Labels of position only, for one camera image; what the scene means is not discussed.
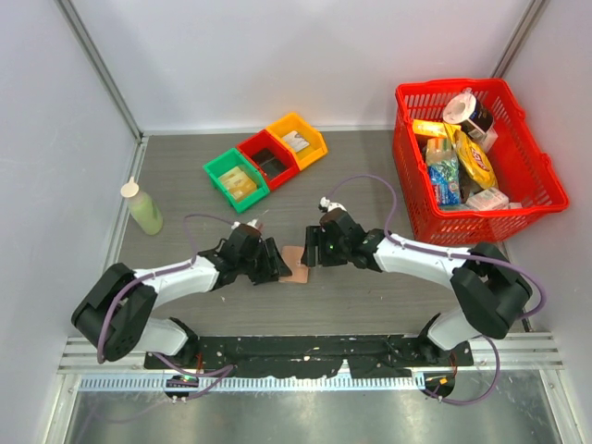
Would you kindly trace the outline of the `tan leather card holder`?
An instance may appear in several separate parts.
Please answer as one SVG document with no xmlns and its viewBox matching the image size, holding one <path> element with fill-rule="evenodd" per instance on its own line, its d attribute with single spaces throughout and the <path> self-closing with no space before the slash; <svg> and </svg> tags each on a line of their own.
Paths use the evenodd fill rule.
<svg viewBox="0 0 592 444">
<path fill-rule="evenodd" d="M 304 248 L 302 246 L 286 245 L 281 250 L 281 257 L 290 269 L 291 275 L 280 277 L 281 283 L 306 284 L 309 277 L 309 268 L 301 263 Z"/>
</svg>

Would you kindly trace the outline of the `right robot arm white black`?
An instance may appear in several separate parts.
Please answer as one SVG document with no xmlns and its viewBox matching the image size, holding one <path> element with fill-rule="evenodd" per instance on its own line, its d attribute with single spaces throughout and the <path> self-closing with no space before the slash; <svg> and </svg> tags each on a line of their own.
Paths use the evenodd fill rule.
<svg viewBox="0 0 592 444">
<path fill-rule="evenodd" d="M 523 275 L 493 244 L 447 249 L 407 240 L 384 228 L 366 230 L 341 207 L 306 228 L 302 263 L 351 264 L 421 278 L 451 290 L 457 308 L 432 317 L 417 337 L 419 357 L 430 365 L 441 364 L 470 339 L 504 339 L 533 294 Z"/>
</svg>

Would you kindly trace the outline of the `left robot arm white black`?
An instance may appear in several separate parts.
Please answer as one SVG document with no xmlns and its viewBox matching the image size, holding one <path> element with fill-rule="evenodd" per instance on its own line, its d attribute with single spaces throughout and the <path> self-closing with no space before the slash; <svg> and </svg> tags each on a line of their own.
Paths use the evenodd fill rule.
<svg viewBox="0 0 592 444">
<path fill-rule="evenodd" d="M 131 352 L 154 352 L 178 368 L 197 358 L 197 335 L 176 318 L 156 319 L 155 308 L 176 299 L 219 290 L 247 277 L 254 285 L 289 277 L 276 242 L 239 224 L 226 240 L 173 265 L 133 270 L 109 266 L 71 316 L 97 350 L 97 361 L 115 362 Z"/>
</svg>

